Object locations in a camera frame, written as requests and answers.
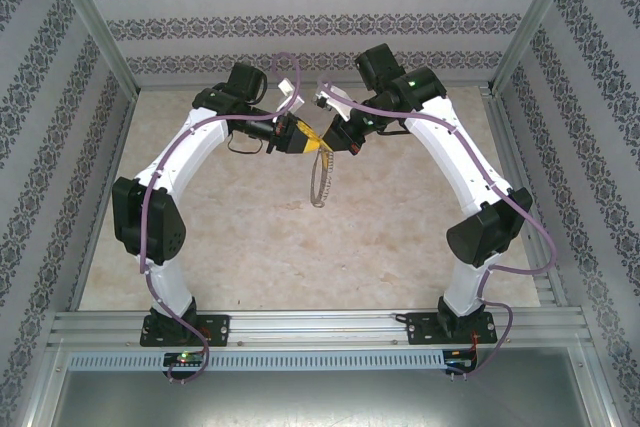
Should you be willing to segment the metal plate with key rings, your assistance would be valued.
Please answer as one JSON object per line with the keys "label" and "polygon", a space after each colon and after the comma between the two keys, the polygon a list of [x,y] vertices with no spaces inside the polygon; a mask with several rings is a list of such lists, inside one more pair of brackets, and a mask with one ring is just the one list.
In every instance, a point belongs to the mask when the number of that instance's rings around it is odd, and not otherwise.
{"label": "metal plate with key rings", "polygon": [[310,202],[313,207],[323,208],[326,203],[326,199],[329,195],[331,188],[331,172],[326,172],[323,169],[322,154],[324,151],[328,151],[325,148],[317,151],[310,181]]}

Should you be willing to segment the small circuit board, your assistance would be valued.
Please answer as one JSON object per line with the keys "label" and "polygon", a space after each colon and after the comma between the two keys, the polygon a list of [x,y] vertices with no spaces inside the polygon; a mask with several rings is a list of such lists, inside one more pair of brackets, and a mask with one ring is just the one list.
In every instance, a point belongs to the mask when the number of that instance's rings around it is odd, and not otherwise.
{"label": "small circuit board", "polygon": [[445,350],[444,362],[448,369],[453,371],[471,372],[477,366],[477,351],[469,350]]}
{"label": "small circuit board", "polygon": [[191,368],[199,369],[205,360],[201,352],[165,353],[163,358],[164,368]]}

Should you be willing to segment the grey metal sheet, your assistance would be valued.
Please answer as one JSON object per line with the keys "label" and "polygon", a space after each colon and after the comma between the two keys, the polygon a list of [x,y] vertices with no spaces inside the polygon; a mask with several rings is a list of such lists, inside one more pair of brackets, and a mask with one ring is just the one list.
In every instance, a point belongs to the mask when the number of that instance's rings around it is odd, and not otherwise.
{"label": "grey metal sheet", "polygon": [[378,370],[214,370],[184,386],[122,352],[59,352],[24,427],[620,427],[580,347],[502,351],[470,378]]}

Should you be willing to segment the aluminium side rail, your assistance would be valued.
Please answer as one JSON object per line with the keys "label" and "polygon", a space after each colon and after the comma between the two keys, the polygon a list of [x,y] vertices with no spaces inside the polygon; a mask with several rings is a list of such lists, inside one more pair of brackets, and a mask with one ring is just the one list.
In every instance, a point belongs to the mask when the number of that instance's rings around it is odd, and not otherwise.
{"label": "aluminium side rail", "polygon": [[[532,197],[535,197],[500,99],[492,94],[488,86],[481,86],[479,90],[504,177],[513,187],[526,187]],[[525,222],[521,230],[521,238],[530,266],[543,267],[549,260],[550,250],[538,230],[530,223]],[[555,268],[536,276],[535,285],[540,303],[544,307],[567,307],[569,305]]]}
{"label": "aluminium side rail", "polygon": [[100,231],[107,212],[109,199],[111,198],[111,185],[115,180],[118,166],[121,162],[124,147],[126,144],[126,138],[130,130],[130,125],[139,96],[140,94],[136,93],[128,101],[126,110],[123,114],[121,122],[118,125],[117,136],[115,138],[114,144],[109,151],[109,163],[107,165],[105,177],[100,185],[100,196],[98,198],[98,204],[96,205],[96,209],[94,211],[94,215],[90,224],[90,230],[88,232],[86,242],[81,253],[78,270],[71,285],[71,292],[65,307],[66,312],[77,311],[80,306],[83,291],[89,276],[92,259],[99,241]]}

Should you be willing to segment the aluminium frame post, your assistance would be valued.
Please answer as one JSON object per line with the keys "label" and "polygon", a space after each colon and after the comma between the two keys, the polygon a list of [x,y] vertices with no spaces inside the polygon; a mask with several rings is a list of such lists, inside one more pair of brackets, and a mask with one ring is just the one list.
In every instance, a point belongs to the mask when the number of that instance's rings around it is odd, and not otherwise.
{"label": "aluminium frame post", "polygon": [[126,59],[120,52],[106,21],[99,12],[94,0],[71,0],[88,32],[94,38],[110,70],[129,100],[137,97],[140,87]]}
{"label": "aluminium frame post", "polygon": [[505,88],[518,62],[528,48],[529,42],[553,4],[553,1],[554,0],[532,0],[513,39],[504,52],[493,79],[489,82],[492,95],[498,94]]}

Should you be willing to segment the aluminium mounting rail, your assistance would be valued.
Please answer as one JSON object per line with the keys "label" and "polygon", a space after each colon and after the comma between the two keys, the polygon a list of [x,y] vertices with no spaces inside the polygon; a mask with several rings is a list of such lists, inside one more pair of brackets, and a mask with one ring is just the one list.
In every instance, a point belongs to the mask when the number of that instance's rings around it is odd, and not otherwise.
{"label": "aluminium mounting rail", "polygon": [[[406,327],[387,310],[231,311],[225,334],[229,350],[382,349],[408,344]],[[134,350],[145,313],[59,313],[46,340],[68,351]],[[507,347],[565,347],[592,343],[577,307],[517,308]]]}

